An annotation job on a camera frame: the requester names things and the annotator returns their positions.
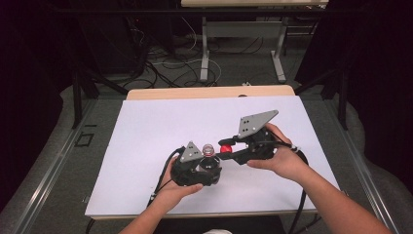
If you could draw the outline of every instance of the cable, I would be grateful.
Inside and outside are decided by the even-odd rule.
[[[259,50],[261,50],[262,45],[264,44],[264,38],[261,37],[261,43],[260,43],[259,47],[257,49],[255,49],[255,51],[246,52],[246,50],[248,50],[253,44],[255,44],[255,42],[258,41],[258,39],[260,39],[260,37],[255,38],[255,40],[251,44],[249,44],[245,49],[241,50],[240,52],[218,52],[219,45],[217,43],[216,43],[217,46],[218,46],[217,50],[212,50],[210,47],[208,47],[208,49],[210,50],[211,53],[217,54],[217,55],[240,55],[240,54],[249,54],[249,55],[251,55],[251,54],[254,54],[254,53],[258,52]]]
[[[89,232],[92,229],[92,226],[94,225],[95,220],[93,218],[91,218],[91,220],[89,220],[88,226],[86,227],[86,234],[89,234]]]
[[[152,193],[151,198],[149,199],[148,205],[147,205],[146,207],[149,207],[149,205],[151,205],[151,203],[152,203],[153,200],[155,199],[157,193],[158,193],[165,185],[167,185],[167,183],[169,183],[169,182],[171,181],[171,179],[170,179],[167,183],[165,183],[163,186],[161,186],[162,179],[163,179],[164,176],[165,176],[165,172],[167,171],[168,164],[169,164],[170,160],[172,159],[173,155],[175,155],[176,153],[182,154],[184,150],[185,150],[185,147],[182,146],[182,147],[180,147],[180,148],[175,149],[175,150],[168,156],[167,161],[165,162],[164,168],[162,169],[161,175],[159,176],[158,184],[156,185],[155,190],[154,190],[154,192]]]
[[[192,26],[189,24],[189,22],[185,19],[182,18],[182,20],[184,20],[186,22],[186,24],[188,25],[188,27],[192,30],[192,35],[194,35],[194,45],[188,49],[188,51],[191,51],[196,45],[197,45],[197,33],[195,32],[194,28],[192,28]]]
[[[318,214],[314,214],[314,219],[312,222],[310,222],[309,224],[305,225],[304,227],[302,227],[300,230],[298,230],[297,232],[295,232],[294,234],[299,234],[303,231],[308,231],[309,227],[313,226],[314,224],[316,224],[317,222],[319,222],[321,220],[321,217],[318,217]]]

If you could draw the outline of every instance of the white table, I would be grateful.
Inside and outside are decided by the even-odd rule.
[[[182,0],[183,7],[288,7],[326,5],[328,0]],[[282,21],[207,21],[203,17],[203,61],[200,81],[207,80],[209,50],[208,37],[268,37],[277,38],[276,49],[271,51],[276,74],[280,83],[285,83],[280,54],[287,28],[287,18]]]
[[[289,86],[136,90],[124,101],[86,215],[93,219],[139,215],[174,149],[190,140],[199,147],[211,143],[219,149],[219,140],[238,132],[240,117],[272,109],[280,114],[271,123],[294,139],[311,166],[338,187],[301,99]],[[234,150],[242,148],[238,144]],[[184,198],[167,217],[297,210],[302,191],[298,184],[233,160],[222,161],[221,166],[217,184]],[[315,210],[309,199],[304,210]]]

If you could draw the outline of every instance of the dark background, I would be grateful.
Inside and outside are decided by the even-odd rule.
[[[50,2],[61,8],[80,3]],[[83,1],[85,8],[94,4],[103,8],[108,2]],[[156,2],[150,2],[148,7],[154,7]],[[328,7],[353,9],[365,2],[331,0]],[[409,147],[413,139],[411,11],[408,1],[371,2],[375,9],[374,23],[363,29],[364,33],[357,38],[357,50],[352,52],[349,101],[365,128],[365,156],[413,191]],[[176,7],[173,1],[162,4],[164,8]],[[147,31],[155,40],[163,38],[157,33],[185,33],[179,32],[182,22],[176,19],[167,24],[170,25],[167,30],[159,30],[156,25],[165,27],[162,21],[169,19],[159,20],[146,22],[155,25],[154,30]],[[135,69],[133,59],[139,55],[132,50],[124,23],[121,19],[100,18],[85,23],[84,19],[56,18],[37,1],[1,2],[0,77],[4,97],[1,113],[5,115],[0,140],[1,210],[47,142],[62,107],[59,93],[71,85],[71,74],[77,65],[82,63],[105,74]],[[296,80],[305,84],[335,67],[349,50],[349,43],[358,36],[359,25],[362,25],[359,19],[322,19]],[[159,43],[172,50],[168,37],[165,38],[166,41]]]

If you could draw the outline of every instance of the black curtain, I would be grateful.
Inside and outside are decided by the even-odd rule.
[[[76,23],[52,18],[37,1],[0,2],[0,210],[46,144],[62,109],[59,93],[71,85],[68,47],[60,35],[72,39],[84,63],[93,64]]]
[[[364,154],[412,192],[413,20],[409,1],[331,0],[328,8],[365,6],[366,18],[321,20],[296,80],[306,84],[337,68],[350,50],[345,59],[351,69],[348,99],[365,129]],[[337,78],[330,77],[323,84],[338,87]]]

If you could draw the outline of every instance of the gray carpet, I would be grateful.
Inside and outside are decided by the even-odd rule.
[[[219,51],[239,52],[254,39],[234,39],[215,41],[219,45]],[[219,64],[219,68],[213,63],[210,68],[215,74],[221,72],[218,81],[219,86],[238,86],[245,81],[252,85],[274,85],[278,84],[275,76],[274,67],[270,60],[268,51],[273,49],[273,41],[264,40],[262,49],[254,54],[243,55],[219,55],[212,54],[211,59]],[[288,54],[282,57],[284,73],[287,76],[287,84],[297,87],[293,80],[295,72],[299,66],[301,58],[305,53],[308,45],[308,38],[298,37],[290,38],[288,42]],[[180,49],[179,53],[186,53],[187,56],[196,55],[188,51],[188,48]],[[151,58],[159,57],[158,51],[153,51]],[[152,59],[153,62],[163,61],[165,58]],[[183,77],[176,80],[181,86],[188,84],[188,81],[194,81],[195,75],[188,67],[176,68],[178,65],[169,65],[162,67],[157,65],[159,71],[169,77],[171,80],[177,79],[180,75]],[[151,72],[145,71],[142,79],[154,80]],[[134,82],[127,85],[128,89],[143,88],[148,84],[145,82]],[[167,87],[165,82],[158,81],[157,88]],[[87,204],[83,202],[86,196],[91,195],[94,183],[98,174],[100,163],[110,139],[116,117],[121,107],[122,97],[116,95],[113,91],[104,86],[99,86],[102,96],[98,100],[93,100],[94,105],[91,115],[88,116],[76,139],[78,146],[73,146],[67,152],[67,160],[64,161],[64,167],[58,172],[57,180],[52,191],[48,194],[44,204],[39,209],[38,214],[34,214],[33,222],[30,223],[26,230],[28,233],[84,233],[89,219],[84,217],[84,211]],[[340,186],[345,189],[350,197],[366,207],[372,212],[369,200],[364,193],[357,175],[354,173],[353,165],[349,156],[347,146],[334,126],[334,120],[330,118],[325,101],[319,97],[320,87],[314,87],[303,94],[302,99],[309,113],[316,133],[319,136],[321,146],[327,155],[333,173],[336,175]],[[30,199],[35,194],[36,188],[41,183],[48,168],[53,164],[56,158],[61,156],[61,149],[66,144],[66,140],[71,134],[71,124],[73,123],[73,106],[71,103],[70,88],[62,94],[64,99],[64,108],[60,115],[59,122],[52,133],[48,144],[45,146],[41,155],[26,180],[23,182],[19,191],[14,198],[0,214],[1,233],[14,233],[20,224],[20,218],[24,214]],[[349,134],[351,135],[357,149],[362,152],[364,145],[364,135],[362,125],[357,118],[357,113],[349,106],[348,109]],[[409,233],[413,230],[412,211],[413,198],[397,178],[383,171],[380,168],[368,163],[370,172],[377,187],[379,188],[384,203],[388,205],[389,213],[397,224],[399,233]],[[288,230],[292,222],[293,214],[282,215],[282,224],[285,230]],[[313,220],[312,214],[303,214],[297,225],[297,229],[306,225]],[[117,233],[129,220],[110,220],[97,221],[91,233]],[[325,224],[320,221],[309,229],[309,233],[329,233]]]

